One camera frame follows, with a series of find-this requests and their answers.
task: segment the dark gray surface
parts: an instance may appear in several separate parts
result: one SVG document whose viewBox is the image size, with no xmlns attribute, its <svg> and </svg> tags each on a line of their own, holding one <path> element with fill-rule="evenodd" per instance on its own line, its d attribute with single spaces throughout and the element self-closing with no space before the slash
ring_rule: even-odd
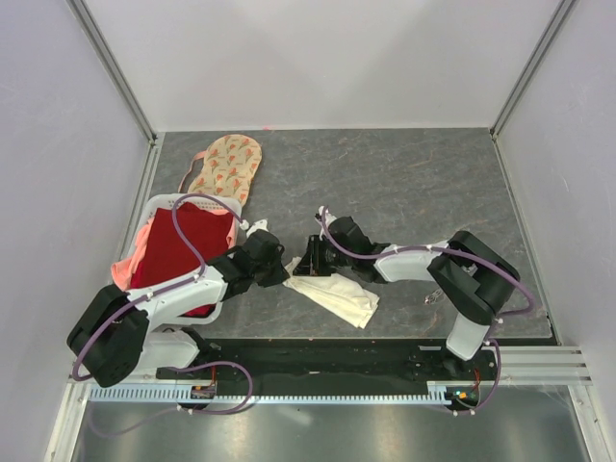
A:
<svg viewBox="0 0 616 462">
<path fill-rule="evenodd" d="M 560 392 L 502 388 L 476 416 L 458 418 L 408 405 L 257 404 L 233 416 L 174 412 L 111 440 L 84 428 L 77 448 L 89 462 L 589 461 L 571 400 L 566 389 Z M 87 412 L 91 406 L 101 430 L 117 431 L 169 404 L 91 403 Z"/>
<path fill-rule="evenodd" d="M 151 194 L 175 193 L 193 155 L 229 132 L 169 133 Z M 298 130 L 243 132 L 263 147 L 244 216 L 267 218 L 286 246 L 286 264 L 319 231 L 314 214 L 351 215 L 377 242 L 429 244 L 468 229 L 514 265 L 537 294 L 530 263 L 486 129 Z M 204 327 L 211 337 L 447 337 L 456 311 L 446 299 L 426 306 L 435 284 L 371 284 L 381 298 L 366 329 L 356 329 L 282 286 L 253 287 L 224 303 Z M 514 294 L 505 309 L 526 306 Z M 542 308 L 513 317 L 499 337 L 550 337 Z"/>
</svg>

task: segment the folded white cloth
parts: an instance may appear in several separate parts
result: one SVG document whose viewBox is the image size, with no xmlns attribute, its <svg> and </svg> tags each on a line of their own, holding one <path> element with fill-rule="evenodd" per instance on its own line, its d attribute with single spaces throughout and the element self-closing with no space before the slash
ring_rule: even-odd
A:
<svg viewBox="0 0 616 462">
<path fill-rule="evenodd" d="M 293 270 L 301 258 L 295 257 L 285 270 Z M 284 283 L 290 289 L 306 295 L 331 313 L 355 327 L 366 327 L 376 311 L 378 295 L 364 290 L 355 281 L 340 274 L 331 276 L 291 276 Z"/>
</svg>

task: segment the white laundry basket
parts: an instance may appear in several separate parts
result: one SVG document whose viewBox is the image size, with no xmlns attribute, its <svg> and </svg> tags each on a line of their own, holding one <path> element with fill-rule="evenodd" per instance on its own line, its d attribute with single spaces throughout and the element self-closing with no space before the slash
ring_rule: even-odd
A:
<svg viewBox="0 0 616 462">
<path fill-rule="evenodd" d="M 156 211 L 158 209 L 167 209 L 171 210 L 173 208 L 173 204 L 177 199 L 182 197 L 184 194 L 159 194 L 152 197 L 147 201 L 143 211 L 141 212 L 141 217 L 139 219 L 139 224 L 137 225 L 137 232 L 147 223 L 150 218 L 154 218 L 156 215 Z M 231 210 L 233 210 L 239 216 L 242 215 L 242 205 L 236 199 L 230 197 L 218 197 L 216 196 L 220 202 L 228 205 Z M 205 197 L 190 197 L 186 199 L 186 202 L 191 202 L 196 205 L 201 210 L 216 210 L 223 209 L 222 206 L 218 205 L 216 202 L 206 199 Z M 235 226 L 235 238 L 237 240 L 238 237 L 238 229 L 240 225 L 236 223 Z M 133 242 L 131 243 L 130 254 L 135 253 L 135 238 L 133 238 Z M 222 309 L 222 302 L 218 302 L 216 304 L 216 308 L 212 312 L 210 316 L 207 318 L 194 318 L 194 317 L 182 317 L 176 318 L 176 323 L 181 325 L 191 325 L 191 324 L 209 324 L 210 322 L 214 322 L 218 316 L 220 316 L 220 311 Z"/>
</svg>

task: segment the red cloth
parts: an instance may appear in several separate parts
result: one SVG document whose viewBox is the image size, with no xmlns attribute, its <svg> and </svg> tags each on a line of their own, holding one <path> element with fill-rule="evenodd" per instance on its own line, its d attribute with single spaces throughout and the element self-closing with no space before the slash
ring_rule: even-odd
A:
<svg viewBox="0 0 616 462">
<path fill-rule="evenodd" d="M 177 221 L 185 236 L 207 262 L 229 249 L 227 236 L 233 223 L 231 214 L 214 215 L 190 202 L 177 209 Z M 158 209 L 147 239 L 143 260 L 131 278 L 131 289 L 160 284 L 199 267 L 199 261 L 180 239 L 171 211 Z M 185 316 L 205 317 L 215 305 L 195 308 Z"/>
</svg>

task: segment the pink strap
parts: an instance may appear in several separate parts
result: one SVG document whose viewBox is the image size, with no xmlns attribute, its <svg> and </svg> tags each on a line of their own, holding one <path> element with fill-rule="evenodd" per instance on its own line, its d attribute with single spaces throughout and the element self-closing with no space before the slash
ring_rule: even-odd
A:
<svg viewBox="0 0 616 462">
<path fill-rule="evenodd" d="M 182 192 L 182 190 L 184 189 L 184 182 L 186 181 L 186 178 L 193 172 L 193 168 L 194 168 L 194 163 L 196 161 L 200 161 L 201 159 L 205 158 L 205 155 L 207 154 L 208 151 L 201 151 L 201 152 L 197 152 L 194 157 L 192 158 L 192 162 L 191 162 L 191 168 L 189 169 L 189 171 L 186 172 L 186 175 L 184 175 L 184 178 L 182 178 L 182 182 L 180 183 L 180 187 L 177 189 L 178 192 Z"/>
</svg>

